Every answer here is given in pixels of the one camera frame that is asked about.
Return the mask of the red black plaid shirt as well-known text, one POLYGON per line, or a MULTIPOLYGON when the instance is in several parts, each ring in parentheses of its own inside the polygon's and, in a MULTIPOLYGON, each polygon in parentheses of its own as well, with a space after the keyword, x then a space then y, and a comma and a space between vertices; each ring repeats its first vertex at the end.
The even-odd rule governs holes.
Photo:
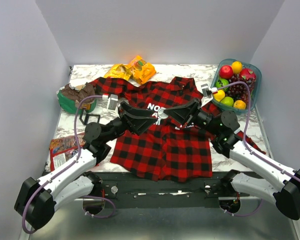
MULTIPOLYGON (((114 94, 138 109, 158 111, 184 105, 194 98, 202 99, 195 80, 174 77, 171 82, 148 81, 135 86, 122 78, 95 79, 97 93, 114 94)), ((210 178, 212 157, 210 142, 213 136, 192 124, 181 127, 171 118, 161 119, 141 135, 126 131, 117 138, 109 161, 132 174, 148 180, 186 182, 191 178, 210 178)))

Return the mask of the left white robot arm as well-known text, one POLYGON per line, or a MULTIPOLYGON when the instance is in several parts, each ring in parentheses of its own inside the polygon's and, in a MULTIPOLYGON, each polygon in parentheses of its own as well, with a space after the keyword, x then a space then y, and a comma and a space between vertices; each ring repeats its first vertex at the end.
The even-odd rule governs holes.
POLYGON ((22 229, 33 234, 44 227, 63 205, 77 198, 97 197, 101 185, 88 170, 103 161, 111 147, 107 144, 125 132, 140 135, 156 122, 151 109, 135 108, 126 102, 119 116, 107 124, 90 122, 85 126, 83 146, 60 167, 38 179, 27 178, 21 185, 14 210, 22 217, 22 229))

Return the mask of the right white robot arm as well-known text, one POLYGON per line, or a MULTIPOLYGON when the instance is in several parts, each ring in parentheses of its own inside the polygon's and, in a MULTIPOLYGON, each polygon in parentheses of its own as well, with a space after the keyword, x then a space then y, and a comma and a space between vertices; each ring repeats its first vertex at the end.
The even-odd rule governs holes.
POLYGON ((211 141, 215 151, 258 174, 259 178, 235 173, 220 183, 220 191, 231 196, 246 193, 272 203, 286 217, 300 219, 300 169, 295 170, 276 162, 250 147, 245 137, 238 135, 240 124, 233 111, 213 116, 202 110, 201 101, 194 99, 187 104, 163 110, 181 125, 193 124, 214 135, 211 141))

